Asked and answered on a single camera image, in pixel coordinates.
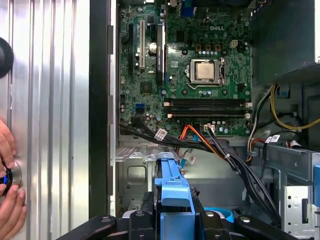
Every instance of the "cpu socket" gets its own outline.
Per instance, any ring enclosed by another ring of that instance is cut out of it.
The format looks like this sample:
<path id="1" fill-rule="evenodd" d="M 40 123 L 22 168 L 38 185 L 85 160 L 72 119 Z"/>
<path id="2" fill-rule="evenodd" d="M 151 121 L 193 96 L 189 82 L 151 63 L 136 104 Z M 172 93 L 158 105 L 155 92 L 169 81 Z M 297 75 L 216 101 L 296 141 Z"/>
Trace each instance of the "cpu socket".
<path id="1" fill-rule="evenodd" d="M 204 86 L 223 86 L 225 84 L 225 60 L 221 59 L 191 59 L 185 69 L 189 78 L 188 84 Z"/>

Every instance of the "motherboard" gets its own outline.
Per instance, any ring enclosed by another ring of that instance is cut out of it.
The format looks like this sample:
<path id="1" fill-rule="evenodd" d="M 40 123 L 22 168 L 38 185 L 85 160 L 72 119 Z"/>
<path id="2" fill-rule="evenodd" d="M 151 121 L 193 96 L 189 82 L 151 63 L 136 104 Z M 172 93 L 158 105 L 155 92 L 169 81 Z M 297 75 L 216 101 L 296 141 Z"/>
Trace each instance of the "motherboard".
<path id="1" fill-rule="evenodd" d="M 246 136 L 250 18 L 241 8 L 127 5 L 120 10 L 120 122 L 180 135 L 185 124 Z"/>

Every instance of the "sata port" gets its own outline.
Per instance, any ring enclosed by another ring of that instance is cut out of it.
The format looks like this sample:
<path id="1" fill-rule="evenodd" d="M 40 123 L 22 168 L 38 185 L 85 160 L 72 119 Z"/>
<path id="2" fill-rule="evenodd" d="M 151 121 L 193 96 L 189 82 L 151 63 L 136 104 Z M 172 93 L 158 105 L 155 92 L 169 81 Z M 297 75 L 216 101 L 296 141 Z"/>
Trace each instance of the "sata port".
<path id="1" fill-rule="evenodd" d="M 135 112 L 136 113 L 144 113 L 146 110 L 146 104 L 144 103 L 137 103 L 135 105 Z"/>

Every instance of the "ribbed metal panel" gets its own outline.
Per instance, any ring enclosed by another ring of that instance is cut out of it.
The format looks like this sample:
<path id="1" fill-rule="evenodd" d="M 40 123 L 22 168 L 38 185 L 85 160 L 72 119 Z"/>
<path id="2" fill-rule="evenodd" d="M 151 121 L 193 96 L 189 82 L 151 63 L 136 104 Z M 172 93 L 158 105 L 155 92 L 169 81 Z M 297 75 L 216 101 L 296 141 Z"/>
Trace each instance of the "ribbed metal panel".
<path id="1" fill-rule="evenodd" d="M 17 144 L 26 226 L 15 240 L 55 240 L 89 216 L 90 0 L 0 0 L 13 48 L 0 118 Z"/>

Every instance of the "hand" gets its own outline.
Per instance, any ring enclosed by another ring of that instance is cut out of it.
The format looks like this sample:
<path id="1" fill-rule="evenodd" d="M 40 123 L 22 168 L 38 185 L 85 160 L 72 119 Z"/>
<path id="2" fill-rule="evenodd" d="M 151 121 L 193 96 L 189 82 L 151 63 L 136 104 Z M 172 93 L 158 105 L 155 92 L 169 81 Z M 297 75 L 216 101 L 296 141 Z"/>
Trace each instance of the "hand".
<path id="1" fill-rule="evenodd" d="M 9 240 L 13 238 L 24 226 L 27 207 L 24 206 L 26 192 L 20 190 L 18 186 L 13 185 L 0 205 L 0 240 Z M 5 184 L 0 184 L 0 196 L 6 189 Z"/>
<path id="2" fill-rule="evenodd" d="M 15 166 L 16 144 L 9 128 L 0 120 L 0 178 L 6 175 L 3 162 L 8 169 Z"/>

